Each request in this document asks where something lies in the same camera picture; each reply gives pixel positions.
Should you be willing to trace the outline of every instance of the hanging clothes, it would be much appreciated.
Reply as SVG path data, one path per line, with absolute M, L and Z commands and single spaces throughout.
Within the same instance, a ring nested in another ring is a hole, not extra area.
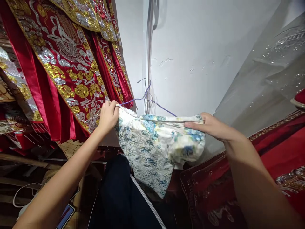
M 305 113 L 298 111 L 249 139 L 296 211 L 305 218 Z M 183 171 L 182 187 L 194 228 L 246 228 L 225 152 Z
M 60 143 L 85 141 L 98 125 L 98 110 L 105 100 L 132 99 L 111 2 L 97 3 L 95 7 L 103 9 L 98 14 L 88 14 L 94 8 L 89 1 L 84 3 L 88 6 L 68 0 L 20 0 L 7 1 L 0 9 L 20 64 L 18 73 L 24 74 L 10 80 L 32 99 L 32 113 L 43 124 L 38 126 Z M 98 29 L 86 26 L 82 16 Z
M 203 152 L 205 134 L 184 127 L 184 122 L 203 124 L 202 117 L 144 114 L 138 118 L 132 110 L 119 107 L 119 144 L 134 176 L 164 198 L 174 164 L 196 161 Z

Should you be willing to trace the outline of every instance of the red embroidered garment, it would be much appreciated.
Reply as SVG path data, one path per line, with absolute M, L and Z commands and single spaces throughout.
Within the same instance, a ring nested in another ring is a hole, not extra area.
M 75 12 L 67 11 L 64 5 L 47 0 L 7 1 L 0 12 L 51 139 L 84 141 L 97 127 L 98 110 L 105 100 L 121 103 L 131 100 L 132 95 L 117 45 L 120 39 L 111 3 L 109 13 L 107 2 L 103 2 L 105 18 L 101 20 L 113 25 L 107 27 L 109 31 L 100 28 L 101 33 L 83 29 Z
M 297 112 L 249 139 L 291 205 L 305 218 L 305 113 Z M 181 173 L 193 228 L 245 228 L 225 152 Z

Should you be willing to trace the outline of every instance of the embroidered panel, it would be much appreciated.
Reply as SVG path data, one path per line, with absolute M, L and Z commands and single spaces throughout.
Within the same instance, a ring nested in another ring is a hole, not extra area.
M 123 61 L 122 61 L 121 53 L 120 53 L 119 46 L 118 46 L 117 42 L 112 42 L 112 47 L 113 47 L 113 49 L 114 49 L 114 51 L 115 51 L 115 54 L 116 54 L 116 56 L 117 56 L 117 59 L 119 60 L 119 64 L 120 64 L 120 66 L 121 66 L 121 69 L 122 69 L 122 72 L 123 72 L 123 74 L 124 74 L 124 77 L 125 77 L 125 79 L 126 79 L 126 81 L 127 81 L 128 88 L 129 88 L 129 90 L 131 91 L 131 88 L 130 88 L 130 85 L 129 85 L 128 76 L 127 76 L 127 72 L 126 72 L 124 63 L 123 63 Z
M 0 46 L 0 67 L 5 72 L 4 81 L 11 89 L 19 106 L 30 121 L 42 122 L 41 115 L 29 90 L 18 59 L 11 47 Z
M 121 88 L 120 88 L 118 75 L 117 75 L 117 72 L 116 72 L 114 64 L 113 64 L 113 60 L 112 60 L 112 56 L 111 56 L 110 49 L 109 49 L 109 46 L 108 46 L 108 42 L 106 40 L 102 39 L 100 36 L 98 36 L 98 44 L 99 44 L 99 47 L 101 49 L 104 61 L 107 65 L 108 72 L 111 76 L 112 83 L 113 83 L 113 86 L 115 88 L 115 91 L 116 91 L 118 97 L 121 100 L 121 101 L 118 101 L 118 102 L 123 103 L 123 95 L 122 95 L 122 91 L 121 91 Z
M 94 32 L 101 32 L 108 41 L 120 41 L 118 29 L 113 27 L 106 0 L 50 0 L 76 24 Z
M 82 27 L 47 0 L 7 3 L 59 93 L 92 133 L 109 98 Z
M 301 166 L 292 170 L 290 173 L 279 176 L 275 182 L 279 185 L 283 194 L 288 197 L 291 196 L 291 193 L 298 193 L 305 190 L 305 166 Z
M 113 27 L 114 27 L 114 32 L 115 32 L 115 35 L 117 36 L 118 44 L 121 47 L 122 46 L 121 36 L 120 36 L 120 32 L 119 32 L 117 21 L 115 19 L 115 15 L 114 15 L 114 11 L 113 11 L 113 6 L 112 6 L 111 0 L 109 0 L 109 12 L 110 12 L 110 17 L 111 17 L 112 24 L 113 24 Z
M 1 103 L 0 108 L 4 111 L 5 119 L 10 125 L 10 132 L 16 134 L 32 132 L 33 128 L 16 102 Z

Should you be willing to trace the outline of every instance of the floral garment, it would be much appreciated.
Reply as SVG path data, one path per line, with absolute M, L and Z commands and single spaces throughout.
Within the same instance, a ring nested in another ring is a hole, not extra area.
M 120 106 L 116 127 L 120 146 L 136 179 L 161 198 L 171 180 L 175 163 L 196 161 L 205 145 L 203 132 L 184 127 L 184 122 L 203 124 L 200 115 L 162 117 L 141 115 Z

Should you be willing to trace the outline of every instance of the dark trousers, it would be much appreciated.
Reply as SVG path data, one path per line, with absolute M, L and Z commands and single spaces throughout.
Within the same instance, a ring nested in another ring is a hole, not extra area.
M 116 155 L 107 163 L 88 229 L 162 228 L 130 172 L 123 155 Z

